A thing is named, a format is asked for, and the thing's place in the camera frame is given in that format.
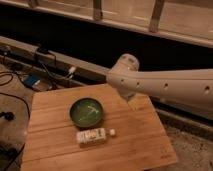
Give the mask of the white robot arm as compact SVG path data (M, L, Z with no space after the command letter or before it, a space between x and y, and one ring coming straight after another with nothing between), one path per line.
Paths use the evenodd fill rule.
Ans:
M123 96L141 92L189 106L213 110L213 69L140 71L139 60L123 54L106 81Z

